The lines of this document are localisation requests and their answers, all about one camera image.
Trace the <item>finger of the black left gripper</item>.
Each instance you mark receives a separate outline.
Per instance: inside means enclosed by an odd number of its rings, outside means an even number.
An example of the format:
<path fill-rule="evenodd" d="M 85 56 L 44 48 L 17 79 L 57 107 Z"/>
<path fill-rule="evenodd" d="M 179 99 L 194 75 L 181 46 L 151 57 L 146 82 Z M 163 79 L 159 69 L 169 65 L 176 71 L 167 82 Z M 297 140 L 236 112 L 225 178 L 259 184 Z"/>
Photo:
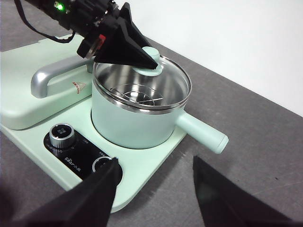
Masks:
<path fill-rule="evenodd" d="M 130 4 L 125 2 L 120 9 L 119 17 L 123 18 L 126 21 L 126 29 L 128 31 L 128 35 L 132 40 L 135 41 L 140 47 L 150 46 L 151 44 L 145 38 L 145 36 L 140 32 L 135 23 L 132 20 Z"/>
<path fill-rule="evenodd" d="M 128 33 L 126 28 L 119 27 L 110 35 L 100 34 L 99 38 L 102 43 L 98 45 L 95 62 L 152 70 L 158 66 L 157 62 L 143 50 L 143 47 L 150 47 L 151 44 L 136 30 Z"/>

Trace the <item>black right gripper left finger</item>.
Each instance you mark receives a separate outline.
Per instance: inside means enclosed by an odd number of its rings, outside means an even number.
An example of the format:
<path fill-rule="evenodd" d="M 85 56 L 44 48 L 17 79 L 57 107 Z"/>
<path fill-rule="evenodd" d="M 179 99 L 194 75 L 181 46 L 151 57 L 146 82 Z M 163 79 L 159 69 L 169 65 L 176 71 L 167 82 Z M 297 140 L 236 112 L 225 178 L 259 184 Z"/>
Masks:
<path fill-rule="evenodd" d="M 105 227 L 119 184 L 117 158 L 103 164 L 73 189 L 3 227 Z"/>

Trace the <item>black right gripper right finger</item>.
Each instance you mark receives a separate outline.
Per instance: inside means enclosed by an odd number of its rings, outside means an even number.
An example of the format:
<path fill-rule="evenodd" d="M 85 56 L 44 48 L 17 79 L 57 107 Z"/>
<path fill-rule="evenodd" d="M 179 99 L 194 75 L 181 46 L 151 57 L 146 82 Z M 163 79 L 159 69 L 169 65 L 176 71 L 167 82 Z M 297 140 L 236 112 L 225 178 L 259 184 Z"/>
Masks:
<path fill-rule="evenodd" d="M 207 227 L 301 227 L 223 176 L 200 157 L 193 157 L 193 180 Z"/>

